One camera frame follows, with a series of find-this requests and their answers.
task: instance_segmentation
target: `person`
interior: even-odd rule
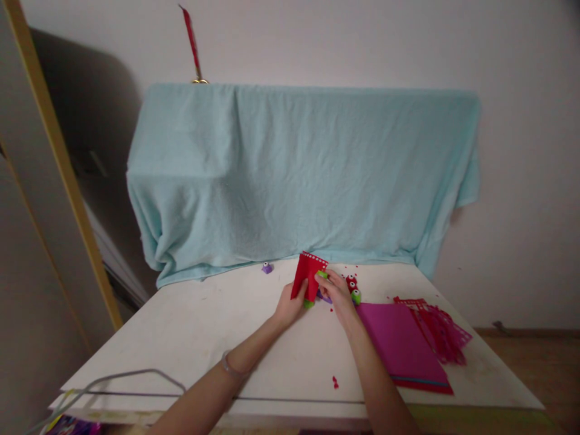
[[[373,432],[420,433],[356,313],[346,281],[333,270],[326,272],[328,279],[319,275],[315,275],[315,279],[322,294],[332,300],[349,340]],[[256,362],[304,312],[308,280],[301,284],[298,297],[291,300],[292,284],[284,286],[272,317],[187,390],[147,435],[191,435],[211,431]]]

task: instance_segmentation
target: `magenta folder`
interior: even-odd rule
[[[408,306],[361,303],[356,311],[396,385],[453,394]]]

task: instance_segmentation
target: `paper cutout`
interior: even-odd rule
[[[403,304],[412,309],[417,325],[431,350],[442,364],[467,364],[461,349],[472,339],[470,333],[455,322],[449,314],[437,306],[429,305],[425,299],[395,298],[396,304]]]
[[[356,311],[396,385],[453,394],[409,307],[361,303]]]
[[[296,275],[294,276],[294,285],[292,286],[290,299],[294,299],[298,296],[302,281],[308,278],[308,289],[306,290],[304,299],[314,302],[316,299],[316,293],[318,292],[318,283],[314,279],[314,274],[319,270],[325,271],[327,266],[328,261],[302,251],[300,259],[298,260],[298,267],[296,268]]]

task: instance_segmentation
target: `red felt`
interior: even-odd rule
[[[315,255],[302,251],[300,259],[298,260],[298,267],[296,268],[296,275],[294,276],[294,285],[292,286],[292,294],[290,299],[294,299],[300,292],[302,281],[308,278],[308,289],[304,298],[310,302],[314,302],[316,293],[318,292],[318,283],[314,279],[314,275],[319,270],[326,270],[328,261],[324,261]]]

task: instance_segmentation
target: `pink paper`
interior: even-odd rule
[[[448,384],[408,306],[361,303],[356,311],[389,375]]]

